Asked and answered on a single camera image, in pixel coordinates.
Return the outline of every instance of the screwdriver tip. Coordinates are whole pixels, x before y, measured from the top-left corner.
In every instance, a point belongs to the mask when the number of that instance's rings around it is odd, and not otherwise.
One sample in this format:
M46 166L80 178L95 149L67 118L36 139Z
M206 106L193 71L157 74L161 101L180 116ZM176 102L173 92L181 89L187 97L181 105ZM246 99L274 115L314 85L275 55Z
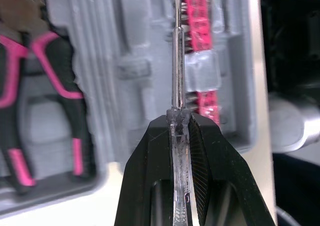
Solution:
M176 27L180 26L180 20L181 20L181 1L182 0L174 0L175 1L175 22Z

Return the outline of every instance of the metal rod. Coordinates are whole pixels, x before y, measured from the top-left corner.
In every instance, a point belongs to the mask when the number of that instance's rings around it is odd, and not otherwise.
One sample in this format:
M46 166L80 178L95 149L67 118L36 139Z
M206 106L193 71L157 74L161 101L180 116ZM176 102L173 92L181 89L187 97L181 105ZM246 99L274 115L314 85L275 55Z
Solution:
M175 0L175 28L172 33L172 107L184 108L185 96L185 37L181 27L181 2Z

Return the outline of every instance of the tool case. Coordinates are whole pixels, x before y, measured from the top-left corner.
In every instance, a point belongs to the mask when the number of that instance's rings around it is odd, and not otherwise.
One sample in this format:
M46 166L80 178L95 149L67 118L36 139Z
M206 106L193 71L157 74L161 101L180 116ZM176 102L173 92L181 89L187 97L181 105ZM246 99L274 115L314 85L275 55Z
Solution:
M213 50L185 59L188 92L217 91L219 125L240 152L256 140L248 0L208 0ZM149 122L171 106L173 0L45 0L52 30L73 46L73 71L87 107L96 172L71 180L71 134L55 91L29 53L18 96L18 128L36 187L17 195L4 179L0 214L97 190L106 163L124 168ZM2 178L8 176L0 158Z

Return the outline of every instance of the red bit holder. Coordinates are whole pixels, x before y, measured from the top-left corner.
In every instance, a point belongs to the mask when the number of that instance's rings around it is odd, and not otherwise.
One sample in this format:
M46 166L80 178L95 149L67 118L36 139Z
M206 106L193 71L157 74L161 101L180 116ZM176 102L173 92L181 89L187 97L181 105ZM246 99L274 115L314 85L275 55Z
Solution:
M207 0L185 0L185 2L192 50L200 52L212 49Z
M217 91L197 92L198 113L220 126Z

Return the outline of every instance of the pink and black pliers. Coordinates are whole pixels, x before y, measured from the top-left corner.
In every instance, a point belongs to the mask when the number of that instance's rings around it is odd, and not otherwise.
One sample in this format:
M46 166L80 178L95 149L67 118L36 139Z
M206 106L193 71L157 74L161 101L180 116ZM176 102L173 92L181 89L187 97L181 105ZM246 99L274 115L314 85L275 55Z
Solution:
M84 96L72 71L73 48L41 19L43 6L44 0L0 0L0 149L10 172L10 183L20 194L37 183L17 125L20 69L29 51L21 44L20 32L32 36L30 48L56 89L68 117L72 130L72 174L88 178L93 164Z

